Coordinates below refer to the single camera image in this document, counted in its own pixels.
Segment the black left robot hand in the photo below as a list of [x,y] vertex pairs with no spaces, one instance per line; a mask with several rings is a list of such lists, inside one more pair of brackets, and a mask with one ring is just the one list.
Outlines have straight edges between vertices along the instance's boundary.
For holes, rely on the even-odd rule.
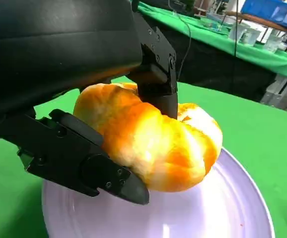
[[0,138],[28,173],[95,197],[146,205],[143,181],[101,149],[102,136],[55,109],[34,107],[71,89],[128,75],[140,98],[174,118],[176,53],[136,0],[0,0]]

